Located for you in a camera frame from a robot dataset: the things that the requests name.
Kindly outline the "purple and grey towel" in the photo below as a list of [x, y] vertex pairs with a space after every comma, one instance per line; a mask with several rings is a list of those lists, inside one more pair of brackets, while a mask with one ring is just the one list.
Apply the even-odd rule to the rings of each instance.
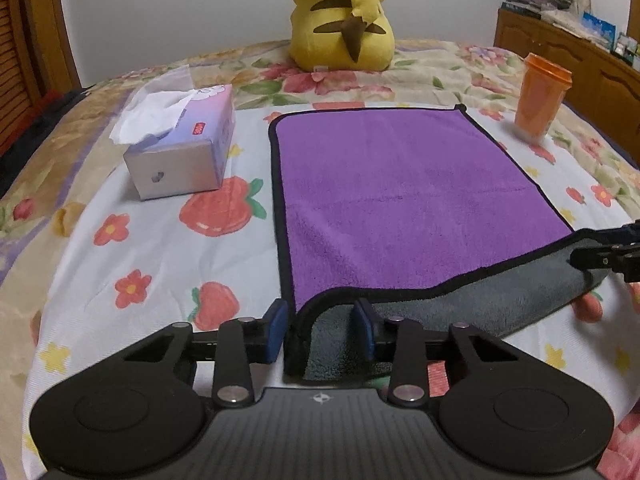
[[570, 265], [576, 231], [463, 107], [312, 110], [269, 128], [283, 297], [296, 307], [288, 375], [370, 370], [349, 313], [504, 337], [605, 277]]

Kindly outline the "white fruit print cloth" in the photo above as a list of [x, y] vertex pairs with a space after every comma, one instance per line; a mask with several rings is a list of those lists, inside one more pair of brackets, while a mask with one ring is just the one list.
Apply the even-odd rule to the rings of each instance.
[[639, 223], [476, 110], [236, 118], [217, 191], [116, 169], [56, 270], [32, 479], [594, 479], [639, 397]]

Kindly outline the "wooden cabinet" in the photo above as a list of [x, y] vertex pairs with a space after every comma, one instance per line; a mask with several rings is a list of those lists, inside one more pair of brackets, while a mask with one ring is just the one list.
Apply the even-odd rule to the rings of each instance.
[[591, 42], [544, 21], [498, 10], [494, 45], [536, 53], [572, 73], [565, 103], [633, 162], [639, 161], [639, 73]]

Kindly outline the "orange lidded plastic cup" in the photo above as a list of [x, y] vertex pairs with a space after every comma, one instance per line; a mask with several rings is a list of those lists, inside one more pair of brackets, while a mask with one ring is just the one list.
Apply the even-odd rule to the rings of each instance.
[[514, 124], [533, 141], [540, 141], [548, 132], [572, 88], [572, 73], [546, 58], [529, 53], [524, 60], [518, 107]]

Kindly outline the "blue picture card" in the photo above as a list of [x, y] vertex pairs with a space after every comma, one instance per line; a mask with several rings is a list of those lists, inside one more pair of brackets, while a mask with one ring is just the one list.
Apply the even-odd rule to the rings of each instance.
[[604, 49], [611, 51], [616, 38], [616, 26], [597, 18], [588, 12], [582, 14], [582, 26], [588, 32], [589, 40]]

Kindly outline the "floral bed sheet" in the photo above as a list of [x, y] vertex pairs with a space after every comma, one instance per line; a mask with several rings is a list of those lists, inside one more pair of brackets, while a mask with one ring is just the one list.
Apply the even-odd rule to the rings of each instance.
[[270, 42], [186, 61], [195, 87], [231, 84], [238, 116], [227, 191], [142, 202], [110, 133], [160, 67], [96, 84], [43, 141], [1, 200], [1, 474], [43, 466], [28, 430], [47, 388], [175, 321], [212, 330], [279, 295], [268, 127], [293, 110], [464, 105], [575, 229], [639, 215], [639, 173], [568, 108], [541, 146], [506, 134], [523, 63], [497, 48], [398, 44], [382, 73], [310, 74]]

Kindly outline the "purple tissue box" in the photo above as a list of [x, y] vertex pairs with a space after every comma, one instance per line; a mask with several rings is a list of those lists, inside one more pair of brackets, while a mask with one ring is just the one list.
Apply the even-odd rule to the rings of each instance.
[[125, 148], [139, 197], [155, 200], [220, 188], [234, 126], [230, 84], [198, 89], [183, 65], [134, 92], [110, 140]]

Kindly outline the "yellow Pikachu plush toy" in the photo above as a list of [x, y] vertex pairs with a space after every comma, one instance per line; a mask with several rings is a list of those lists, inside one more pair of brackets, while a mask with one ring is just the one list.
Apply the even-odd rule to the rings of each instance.
[[293, 0], [290, 57], [302, 70], [380, 72], [392, 62], [395, 37], [384, 0]]

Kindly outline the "wooden headboard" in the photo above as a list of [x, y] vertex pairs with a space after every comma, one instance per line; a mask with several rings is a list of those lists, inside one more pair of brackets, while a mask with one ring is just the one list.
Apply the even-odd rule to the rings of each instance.
[[1, 151], [79, 87], [62, 0], [1, 0]]

